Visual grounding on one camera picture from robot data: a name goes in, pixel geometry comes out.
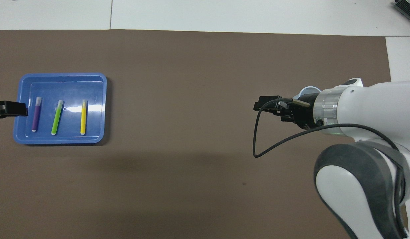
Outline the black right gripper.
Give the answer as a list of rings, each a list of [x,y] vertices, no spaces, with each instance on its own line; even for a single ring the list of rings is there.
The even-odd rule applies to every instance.
[[[309,107],[295,105],[293,102],[280,103],[281,121],[288,121],[296,124],[301,129],[313,129],[320,124],[315,122],[313,117],[313,106],[318,93],[304,94],[299,97],[299,101],[310,104]],[[253,110],[259,111],[261,107],[269,101],[281,99],[281,96],[260,96],[258,101],[254,103]],[[269,104],[263,110],[267,113],[278,113],[278,105],[276,103]]]

